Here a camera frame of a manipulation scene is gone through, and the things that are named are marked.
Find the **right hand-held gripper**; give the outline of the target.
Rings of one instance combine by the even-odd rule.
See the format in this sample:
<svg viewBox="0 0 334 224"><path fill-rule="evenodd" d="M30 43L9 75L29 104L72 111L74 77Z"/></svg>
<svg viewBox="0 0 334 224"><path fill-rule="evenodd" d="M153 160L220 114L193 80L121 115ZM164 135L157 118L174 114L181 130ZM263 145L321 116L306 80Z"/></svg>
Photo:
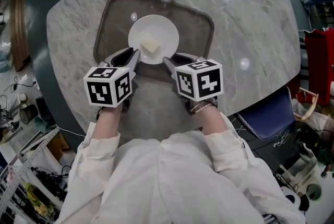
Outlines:
<svg viewBox="0 0 334 224"><path fill-rule="evenodd" d="M187 53L175 53L162 61L174 80L173 92L184 100L189 114L197 113L208 104L218 106L218 96L223 94L220 63Z"/></svg>

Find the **grey transparent tray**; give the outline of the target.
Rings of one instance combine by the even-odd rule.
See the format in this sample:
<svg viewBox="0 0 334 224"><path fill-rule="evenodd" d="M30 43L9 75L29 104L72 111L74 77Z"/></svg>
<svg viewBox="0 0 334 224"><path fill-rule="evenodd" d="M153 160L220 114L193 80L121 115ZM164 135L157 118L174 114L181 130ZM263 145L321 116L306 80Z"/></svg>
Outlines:
<svg viewBox="0 0 334 224"><path fill-rule="evenodd" d="M147 15L160 15L171 20L179 33L176 53L207 57L214 23L205 13L175 2L161 0L108 0L99 24L93 49L97 63L128 46L128 35L133 24ZM140 61L137 79L171 83L163 63L149 65Z"/></svg>

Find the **pale food block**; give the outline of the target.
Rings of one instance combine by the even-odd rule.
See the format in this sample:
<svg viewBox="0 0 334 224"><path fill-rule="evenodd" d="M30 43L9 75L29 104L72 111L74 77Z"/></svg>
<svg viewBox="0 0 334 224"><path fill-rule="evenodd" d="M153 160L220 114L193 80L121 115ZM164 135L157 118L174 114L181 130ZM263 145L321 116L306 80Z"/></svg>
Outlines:
<svg viewBox="0 0 334 224"><path fill-rule="evenodd" d="M150 37L143 37L140 40L141 46L146 49L148 52L154 54L160 47L159 43Z"/></svg>

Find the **white round plate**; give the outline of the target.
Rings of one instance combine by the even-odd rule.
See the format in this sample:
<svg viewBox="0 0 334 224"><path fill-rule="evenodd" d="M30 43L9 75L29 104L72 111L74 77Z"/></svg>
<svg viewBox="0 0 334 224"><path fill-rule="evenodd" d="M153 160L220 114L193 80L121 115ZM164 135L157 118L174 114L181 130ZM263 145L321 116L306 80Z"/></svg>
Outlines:
<svg viewBox="0 0 334 224"><path fill-rule="evenodd" d="M156 40L160 47L152 54L144 49L140 40L150 37ZM147 15L137 20L131 27L128 35L128 46L140 50L140 61L157 65L162 63L164 57L172 57L178 48L179 33L175 24L160 15Z"/></svg>

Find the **person's right forearm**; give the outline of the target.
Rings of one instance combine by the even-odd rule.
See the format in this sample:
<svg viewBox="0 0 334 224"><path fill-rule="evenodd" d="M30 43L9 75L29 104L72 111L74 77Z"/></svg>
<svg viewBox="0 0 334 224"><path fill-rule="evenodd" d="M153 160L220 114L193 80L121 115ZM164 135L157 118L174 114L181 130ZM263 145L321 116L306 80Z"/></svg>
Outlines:
<svg viewBox="0 0 334 224"><path fill-rule="evenodd" d="M217 172L248 171L255 167L256 159L250 148L216 107L208 104L196 116Z"/></svg>

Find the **person's left forearm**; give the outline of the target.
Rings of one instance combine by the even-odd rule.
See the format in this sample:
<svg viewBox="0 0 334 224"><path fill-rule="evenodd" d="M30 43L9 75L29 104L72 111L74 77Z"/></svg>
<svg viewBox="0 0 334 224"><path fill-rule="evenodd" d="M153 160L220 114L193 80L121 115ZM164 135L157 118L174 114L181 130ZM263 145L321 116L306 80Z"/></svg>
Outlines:
<svg viewBox="0 0 334 224"><path fill-rule="evenodd" d="M118 126L122 107L104 108L93 130L78 147L73 178L90 183L104 182L113 172L120 135Z"/></svg>

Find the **black flat panel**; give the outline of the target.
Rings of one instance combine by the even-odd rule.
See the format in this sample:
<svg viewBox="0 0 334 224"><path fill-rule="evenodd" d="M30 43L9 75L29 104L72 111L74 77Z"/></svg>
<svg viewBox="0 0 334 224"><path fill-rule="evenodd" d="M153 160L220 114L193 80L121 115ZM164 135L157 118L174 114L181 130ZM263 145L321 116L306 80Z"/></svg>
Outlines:
<svg viewBox="0 0 334 224"><path fill-rule="evenodd" d="M43 97L36 98L36 104L40 113L40 117L43 120L51 120L52 115L46 105L45 99Z"/></svg>

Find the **teal dustpan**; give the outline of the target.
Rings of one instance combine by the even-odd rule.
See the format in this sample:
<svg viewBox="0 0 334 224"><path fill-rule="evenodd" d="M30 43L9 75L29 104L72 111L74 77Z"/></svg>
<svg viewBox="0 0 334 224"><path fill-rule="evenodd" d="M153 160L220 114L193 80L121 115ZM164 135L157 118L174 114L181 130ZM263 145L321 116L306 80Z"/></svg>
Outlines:
<svg viewBox="0 0 334 224"><path fill-rule="evenodd" d="M40 131L40 132L46 132L49 129L49 124L48 122L44 121L43 119L41 119L39 116L36 116L34 118L34 123L36 128Z"/></svg>

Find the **brown wooden slat panel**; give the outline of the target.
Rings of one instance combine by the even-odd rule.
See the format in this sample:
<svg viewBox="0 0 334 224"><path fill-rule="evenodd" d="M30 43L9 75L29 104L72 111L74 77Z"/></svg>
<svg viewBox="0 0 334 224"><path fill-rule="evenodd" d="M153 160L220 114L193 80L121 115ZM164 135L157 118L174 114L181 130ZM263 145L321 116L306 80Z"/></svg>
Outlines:
<svg viewBox="0 0 334 224"><path fill-rule="evenodd" d="M26 30L26 0L10 0L10 42L15 71L22 70L30 62Z"/></svg>

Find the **brown cardboard box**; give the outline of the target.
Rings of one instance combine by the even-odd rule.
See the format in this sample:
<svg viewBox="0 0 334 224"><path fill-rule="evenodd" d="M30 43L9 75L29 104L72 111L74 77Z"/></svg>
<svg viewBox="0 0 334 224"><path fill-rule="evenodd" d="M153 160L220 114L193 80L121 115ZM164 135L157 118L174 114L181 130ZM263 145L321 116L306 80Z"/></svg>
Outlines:
<svg viewBox="0 0 334 224"><path fill-rule="evenodd" d="M59 161L63 156L63 152L70 150L70 146L63 137L61 132L58 132L47 144L47 148L54 156L54 158Z"/></svg>

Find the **dark blue chair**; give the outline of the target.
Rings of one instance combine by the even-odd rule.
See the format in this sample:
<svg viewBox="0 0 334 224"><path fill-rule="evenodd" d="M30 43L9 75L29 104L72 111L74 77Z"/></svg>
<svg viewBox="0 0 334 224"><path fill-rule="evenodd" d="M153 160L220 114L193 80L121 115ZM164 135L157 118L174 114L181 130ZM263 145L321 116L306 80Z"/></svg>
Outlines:
<svg viewBox="0 0 334 224"><path fill-rule="evenodd" d="M294 127L295 117L288 87L283 86L257 103L234 114L260 140L272 139Z"/></svg>

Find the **person's white shirt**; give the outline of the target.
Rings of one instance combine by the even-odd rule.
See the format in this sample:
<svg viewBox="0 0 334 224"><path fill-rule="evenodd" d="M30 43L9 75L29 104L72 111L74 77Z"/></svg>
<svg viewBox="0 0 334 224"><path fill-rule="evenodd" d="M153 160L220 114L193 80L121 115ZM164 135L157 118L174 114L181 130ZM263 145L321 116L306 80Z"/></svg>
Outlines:
<svg viewBox="0 0 334 224"><path fill-rule="evenodd" d="M56 224L305 224L267 164L232 124L162 141L92 138L79 145Z"/></svg>

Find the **red fabric wooden chair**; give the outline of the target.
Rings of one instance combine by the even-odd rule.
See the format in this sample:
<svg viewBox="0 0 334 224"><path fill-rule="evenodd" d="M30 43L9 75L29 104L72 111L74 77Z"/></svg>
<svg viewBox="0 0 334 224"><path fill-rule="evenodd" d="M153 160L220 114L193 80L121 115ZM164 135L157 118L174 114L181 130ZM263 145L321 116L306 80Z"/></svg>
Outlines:
<svg viewBox="0 0 334 224"><path fill-rule="evenodd" d="M334 88L334 28L302 32L300 43L307 54L307 66L301 66L300 70L308 74L297 74L289 87L293 98L311 106L305 113L294 113L299 121L309 118L317 105L327 106Z"/></svg>

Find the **yellow artificial flowers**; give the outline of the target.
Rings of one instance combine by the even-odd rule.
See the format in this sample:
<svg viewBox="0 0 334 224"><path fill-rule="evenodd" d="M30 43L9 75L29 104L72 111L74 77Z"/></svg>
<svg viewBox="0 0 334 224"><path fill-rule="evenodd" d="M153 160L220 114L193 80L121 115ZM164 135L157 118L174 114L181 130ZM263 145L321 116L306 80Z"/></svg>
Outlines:
<svg viewBox="0 0 334 224"><path fill-rule="evenodd" d="M23 185L26 191L26 197L32 204L34 210L40 216L52 219L55 211L50 200L31 183L25 182Z"/></svg>

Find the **perforated metal rail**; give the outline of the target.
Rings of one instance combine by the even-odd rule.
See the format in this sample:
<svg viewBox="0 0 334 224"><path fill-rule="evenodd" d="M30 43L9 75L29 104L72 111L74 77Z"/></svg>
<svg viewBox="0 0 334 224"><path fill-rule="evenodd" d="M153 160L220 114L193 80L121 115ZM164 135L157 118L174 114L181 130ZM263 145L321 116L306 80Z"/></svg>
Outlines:
<svg viewBox="0 0 334 224"><path fill-rule="evenodd" d="M27 146L24 146L23 150L21 150L19 153L16 154L15 158L13 159L13 162L16 162L18 158L20 158L22 155L28 152L32 147L37 145L37 148L32 151L32 154L30 157L28 157L22 164L22 166L19 168L18 172L15 173L14 178L7 183L6 188L3 192L2 197L0 198L0 216L5 211L6 207L9 205L9 202L12 198L12 196L15 193L15 190L19 186L19 184L23 183L22 176L30 170L31 163L38 157L38 155L42 152L42 150L47 146L47 144L53 139L55 135L57 135L60 132L60 129L58 127L52 129L47 134L43 135L41 138L36 140L35 142L32 142L30 140L27 143Z"/></svg>

